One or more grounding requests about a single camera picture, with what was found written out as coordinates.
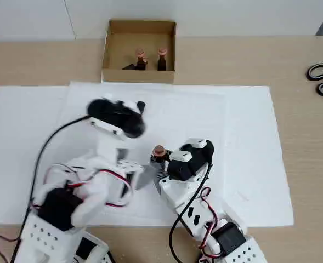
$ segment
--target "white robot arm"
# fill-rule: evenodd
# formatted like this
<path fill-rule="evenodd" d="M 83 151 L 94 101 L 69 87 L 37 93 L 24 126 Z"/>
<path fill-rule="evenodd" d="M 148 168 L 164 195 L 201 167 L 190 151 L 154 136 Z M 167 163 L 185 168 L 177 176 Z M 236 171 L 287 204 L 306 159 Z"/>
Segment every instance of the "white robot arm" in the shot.
<path fill-rule="evenodd" d="M 150 160 L 157 170 L 155 186 L 178 215 L 169 237 L 171 252 L 180 263 L 172 246 L 172 233 L 180 221 L 201 242 L 198 262 L 266 263 L 238 215 L 223 200 L 218 200 L 221 208 L 217 211 L 207 200 L 213 152 L 212 143 L 203 139 L 189 139 L 174 152 L 161 145 L 153 150 Z"/>
<path fill-rule="evenodd" d="M 86 226 L 106 205 L 122 207 L 132 198 L 144 169 L 125 159 L 123 143 L 144 132 L 144 106 L 106 99 L 89 104 L 88 117 L 83 119 L 96 129 L 98 147 L 47 170 L 12 262 L 114 262 L 109 247 L 87 233 Z"/>

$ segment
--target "bottle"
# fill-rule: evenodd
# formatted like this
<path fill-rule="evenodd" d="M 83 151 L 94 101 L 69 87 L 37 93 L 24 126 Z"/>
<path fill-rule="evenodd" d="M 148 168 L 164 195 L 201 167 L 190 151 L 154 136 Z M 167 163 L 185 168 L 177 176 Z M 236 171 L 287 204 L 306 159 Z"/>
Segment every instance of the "bottle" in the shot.
<path fill-rule="evenodd" d="M 155 146 L 152 151 L 152 156 L 154 161 L 161 165 L 162 169 L 165 169 L 165 161 L 170 161 L 169 151 L 167 151 L 162 145 Z"/>
<path fill-rule="evenodd" d="M 166 70 L 166 60 L 165 55 L 167 53 L 166 48 L 161 48 L 157 52 L 159 54 L 159 60 L 157 62 L 157 70 L 165 71 Z"/>
<path fill-rule="evenodd" d="M 145 70 L 146 69 L 146 59 L 144 58 L 145 52 L 142 49 L 137 49 L 137 65 L 135 70 Z"/>

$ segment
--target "open cardboard box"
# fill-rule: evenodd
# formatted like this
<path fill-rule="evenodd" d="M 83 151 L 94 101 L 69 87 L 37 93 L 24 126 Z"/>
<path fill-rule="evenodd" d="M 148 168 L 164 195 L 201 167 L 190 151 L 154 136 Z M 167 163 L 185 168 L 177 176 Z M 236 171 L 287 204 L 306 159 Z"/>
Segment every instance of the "open cardboard box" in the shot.
<path fill-rule="evenodd" d="M 103 80 L 173 83 L 175 31 L 174 21 L 110 20 L 103 59 Z M 138 48 L 146 53 L 146 70 L 123 70 L 122 68 L 137 63 L 135 52 Z M 160 48 L 167 48 L 166 71 L 157 70 L 157 51 Z"/>

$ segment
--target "orange cap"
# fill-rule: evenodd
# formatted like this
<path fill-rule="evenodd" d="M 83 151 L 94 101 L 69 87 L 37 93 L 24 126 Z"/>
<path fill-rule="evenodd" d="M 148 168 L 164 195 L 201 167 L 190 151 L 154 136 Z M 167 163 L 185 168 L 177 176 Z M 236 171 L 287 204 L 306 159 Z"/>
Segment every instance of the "orange cap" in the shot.
<path fill-rule="evenodd" d="M 162 157 L 166 154 L 166 150 L 162 145 L 155 146 L 154 150 L 152 151 L 152 155 L 156 157 Z"/>
<path fill-rule="evenodd" d="M 167 53 L 167 49 L 166 48 L 160 48 L 157 52 L 160 56 L 165 56 Z"/>

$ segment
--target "wooden table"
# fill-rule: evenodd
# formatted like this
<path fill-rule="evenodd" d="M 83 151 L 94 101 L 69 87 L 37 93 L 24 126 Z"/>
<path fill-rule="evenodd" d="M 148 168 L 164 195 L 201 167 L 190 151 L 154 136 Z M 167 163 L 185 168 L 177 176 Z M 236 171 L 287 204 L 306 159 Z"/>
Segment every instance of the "wooden table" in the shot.
<path fill-rule="evenodd" d="M 102 53 L 101 40 L 0 43 L 0 85 L 99 82 Z M 323 262 L 323 97 L 304 76 L 320 61 L 323 37 L 177 39 L 176 84 L 271 87 L 295 225 L 250 229 L 270 263 Z M 167 228 L 90 230 L 108 242 L 117 263 L 174 262 Z M 0 226 L 10 236 L 17 231 Z M 194 262 L 195 245 L 177 230 L 175 248 L 185 263 Z"/>

